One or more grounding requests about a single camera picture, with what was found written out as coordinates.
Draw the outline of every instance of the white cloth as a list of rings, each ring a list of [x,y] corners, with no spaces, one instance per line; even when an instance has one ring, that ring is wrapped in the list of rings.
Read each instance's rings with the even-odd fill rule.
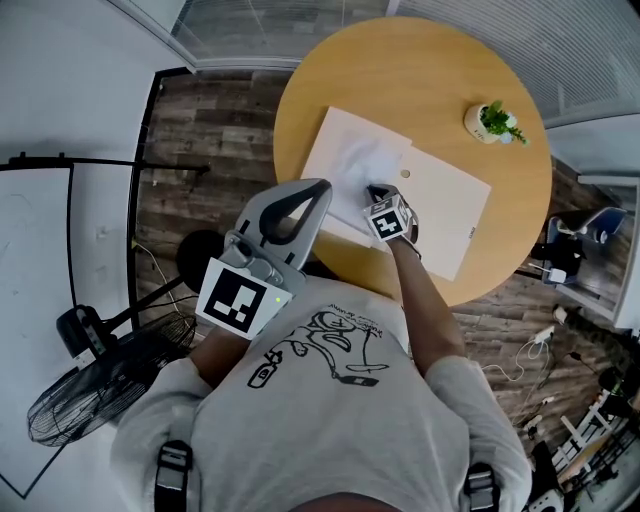
[[[467,470],[483,461],[500,511],[520,512],[531,470],[480,367],[448,357],[423,378],[407,343],[397,303],[310,278],[215,391],[184,359],[130,408],[112,466],[131,510],[153,509],[155,461],[179,403],[196,414],[203,511],[284,512],[339,492],[403,512],[458,511]]]

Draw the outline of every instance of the table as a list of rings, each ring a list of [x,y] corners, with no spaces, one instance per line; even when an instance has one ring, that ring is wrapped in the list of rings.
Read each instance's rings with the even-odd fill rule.
[[[504,102],[531,144],[482,144],[462,119],[471,105]],[[419,18],[379,18],[319,44],[282,96],[274,132],[278,182],[300,177],[327,107],[394,130],[414,146],[489,183],[492,191],[455,281],[432,276],[449,305],[505,281],[535,243],[551,195],[540,115],[518,77],[479,41]],[[411,205],[420,216],[420,205]],[[321,233],[317,256],[342,280],[399,298],[392,257]]]

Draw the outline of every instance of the potted plant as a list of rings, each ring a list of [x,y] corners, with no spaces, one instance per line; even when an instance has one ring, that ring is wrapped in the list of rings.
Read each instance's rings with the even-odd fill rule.
[[[502,110],[500,100],[494,101],[491,105],[474,105],[464,116],[467,131],[485,144],[492,144],[497,140],[509,144],[515,139],[526,146],[529,141],[522,131],[516,128],[516,124],[518,120],[511,112]]]

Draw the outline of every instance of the wooden floor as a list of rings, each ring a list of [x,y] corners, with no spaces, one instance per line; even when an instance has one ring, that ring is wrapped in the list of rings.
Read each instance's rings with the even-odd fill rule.
[[[212,169],[200,179],[185,171],[147,170],[142,174],[136,238],[155,255],[168,279],[177,275],[174,257],[184,236],[197,229],[225,233],[251,196],[276,183],[273,126],[289,76],[285,72],[216,72],[164,80],[153,111],[145,159],[179,165],[208,164]],[[556,167],[553,176],[551,212],[607,202],[595,189],[578,185],[567,169]],[[616,251],[611,263],[596,265],[594,282],[619,286],[628,241],[616,246]],[[140,297],[163,282],[144,251],[138,251],[136,275]],[[176,299],[190,295],[184,286],[174,292]],[[469,357],[483,366],[500,365],[515,378],[520,374],[515,366],[518,350],[553,323],[551,310],[556,303],[571,305],[554,289],[513,275],[491,293],[455,307],[454,312],[464,330]],[[179,303],[184,312],[193,312],[194,306],[194,299]],[[163,314],[167,308],[170,306],[150,309],[142,320]],[[609,365],[599,349],[561,327],[556,329],[550,349],[544,372],[546,352],[529,360],[524,351],[519,362],[525,373],[517,382],[509,382],[496,368],[487,369],[486,374],[514,424],[539,410],[545,417],[547,440],[557,446],[568,437],[560,416],[577,423],[599,391],[597,377],[567,357],[568,353],[579,352],[596,371]],[[542,389],[531,392],[552,367],[555,369]],[[541,408],[545,397],[554,397],[554,401]],[[530,449],[526,436],[520,434]]]

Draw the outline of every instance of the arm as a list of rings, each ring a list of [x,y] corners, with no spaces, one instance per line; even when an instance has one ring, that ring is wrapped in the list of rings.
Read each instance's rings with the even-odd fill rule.
[[[391,240],[402,290],[409,343],[421,375],[439,359],[464,356],[464,338],[418,255],[404,241]]]
[[[202,400],[244,356],[249,342],[214,328],[185,359],[168,364],[120,420],[111,469],[130,510],[153,510],[156,460],[178,414],[195,417]]]
[[[416,253],[389,243],[398,267],[409,343],[431,391],[469,428],[470,464],[489,464],[500,487],[500,510],[519,512],[531,491],[522,444],[477,363],[464,356],[464,339]]]

